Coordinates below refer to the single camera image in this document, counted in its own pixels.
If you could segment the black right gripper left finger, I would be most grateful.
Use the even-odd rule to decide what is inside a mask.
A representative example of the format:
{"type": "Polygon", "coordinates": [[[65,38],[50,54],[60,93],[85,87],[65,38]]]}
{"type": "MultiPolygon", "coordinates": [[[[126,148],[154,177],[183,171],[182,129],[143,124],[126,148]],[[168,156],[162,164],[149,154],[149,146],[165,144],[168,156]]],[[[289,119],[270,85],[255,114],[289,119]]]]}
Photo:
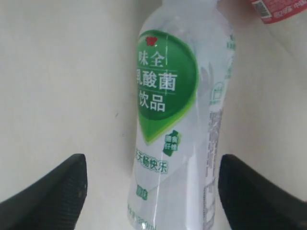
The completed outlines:
{"type": "Polygon", "coordinates": [[[86,157],[73,154],[0,204],[2,230],[73,230],[86,199],[86,157]]]}

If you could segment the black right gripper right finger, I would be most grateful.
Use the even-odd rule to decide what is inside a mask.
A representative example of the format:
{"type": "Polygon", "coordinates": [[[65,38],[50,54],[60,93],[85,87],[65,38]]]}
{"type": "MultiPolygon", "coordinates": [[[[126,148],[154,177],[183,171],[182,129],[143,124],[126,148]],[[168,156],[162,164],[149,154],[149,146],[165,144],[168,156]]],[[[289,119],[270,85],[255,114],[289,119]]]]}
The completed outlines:
{"type": "Polygon", "coordinates": [[[218,193],[233,230],[305,230],[307,204],[232,154],[221,158],[218,193]]]}

